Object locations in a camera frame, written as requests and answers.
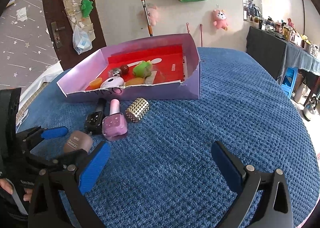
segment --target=green plush toy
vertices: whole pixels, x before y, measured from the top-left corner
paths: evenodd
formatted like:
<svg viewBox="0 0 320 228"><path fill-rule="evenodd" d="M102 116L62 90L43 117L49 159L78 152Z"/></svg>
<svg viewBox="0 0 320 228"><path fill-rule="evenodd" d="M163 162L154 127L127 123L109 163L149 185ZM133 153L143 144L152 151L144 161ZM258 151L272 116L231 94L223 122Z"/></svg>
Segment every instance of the green plush toy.
<svg viewBox="0 0 320 228"><path fill-rule="evenodd" d="M81 11L83 17L88 17L91 10L93 10L92 1L90 0L82 0L81 1Z"/></svg>
<svg viewBox="0 0 320 228"><path fill-rule="evenodd" d="M145 75L145 68L149 65L151 65L152 62L150 61L142 61L141 63L139 63L135 68L133 68L133 75L135 77L140 77L140 78L144 78L146 76L150 76L150 75Z"/></svg>

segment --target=bolt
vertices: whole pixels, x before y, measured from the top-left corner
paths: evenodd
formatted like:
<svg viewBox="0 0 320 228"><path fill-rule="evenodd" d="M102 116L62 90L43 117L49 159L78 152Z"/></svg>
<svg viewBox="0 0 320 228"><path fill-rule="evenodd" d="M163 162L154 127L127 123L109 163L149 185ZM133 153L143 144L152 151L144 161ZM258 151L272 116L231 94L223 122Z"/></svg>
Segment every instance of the bolt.
<svg viewBox="0 0 320 228"><path fill-rule="evenodd" d="M282 174L283 174L283 171L278 168L278 169L276 169L276 173L277 173L278 175L282 175Z"/></svg>
<svg viewBox="0 0 320 228"><path fill-rule="evenodd" d="M254 166L253 165L247 165L245 168L250 172L254 171Z"/></svg>
<svg viewBox="0 0 320 228"><path fill-rule="evenodd" d="M76 169L75 165L69 165L68 166L68 171L74 171Z"/></svg>
<svg viewBox="0 0 320 228"><path fill-rule="evenodd" d="M41 169L41 170L39 171L39 175L44 175L44 174L45 174L45 172L46 172L46 170L45 170L45 169Z"/></svg>

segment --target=human hand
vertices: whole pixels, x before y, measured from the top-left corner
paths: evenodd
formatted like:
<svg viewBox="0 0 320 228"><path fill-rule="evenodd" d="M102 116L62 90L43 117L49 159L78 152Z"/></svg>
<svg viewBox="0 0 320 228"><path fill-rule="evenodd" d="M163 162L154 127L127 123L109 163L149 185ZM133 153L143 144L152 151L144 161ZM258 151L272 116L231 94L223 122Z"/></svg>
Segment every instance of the human hand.
<svg viewBox="0 0 320 228"><path fill-rule="evenodd" d="M5 178L0 179L0 186L9 194L11 195L13 194L12 186ZM26 192L26 194L23 196L23 200L30 202L33 190L29 188L25 188L24 191Z"/></svg>

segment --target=white plastic bag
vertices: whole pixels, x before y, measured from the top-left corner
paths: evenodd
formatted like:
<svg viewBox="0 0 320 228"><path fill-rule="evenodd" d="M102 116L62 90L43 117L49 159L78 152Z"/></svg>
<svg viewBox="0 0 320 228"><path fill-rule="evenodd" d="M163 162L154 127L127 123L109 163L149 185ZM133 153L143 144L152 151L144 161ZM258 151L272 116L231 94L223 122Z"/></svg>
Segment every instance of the white plastic bag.
<svg viewBox="0 0 320 228"><path fill-rule="evenodd" d="M92 43L88 34L83 31L78 25L76 25L75 30L73 31L73 48L79 54L86 52L92 48Z"/></svg>

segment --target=brown door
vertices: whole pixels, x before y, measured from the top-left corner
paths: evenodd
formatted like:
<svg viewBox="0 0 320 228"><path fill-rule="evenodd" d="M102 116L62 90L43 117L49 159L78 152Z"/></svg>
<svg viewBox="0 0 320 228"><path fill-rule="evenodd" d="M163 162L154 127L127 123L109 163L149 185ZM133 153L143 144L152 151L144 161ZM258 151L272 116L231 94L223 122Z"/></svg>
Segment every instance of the brown door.
<svg viewBox="0 0 320 228"><path fill-rule="evenodd" d="M90 19L93 23L94 34L96 36L95 40L92 41L92 49L84 52L80 55L73 48L72 35L73 30L68 21L68 17L64 10L64 5L62 0L42 0L45 20L47 23L48 31L51 40L54 42L53 33L51 30L51 23L57 22L58 27L65 27L65 29L59 31L59 36L61 38L62 47L57 48L54 43L54 50L56 51L57 57L61 60L61 66L64 70L74 67L80 61L85 59L87 56L97 51L98 49L106 46L106 42L103 37L100 21L98 18L97 9L95 8L95 2L93 1L93 10L90 13Z"/></svg>

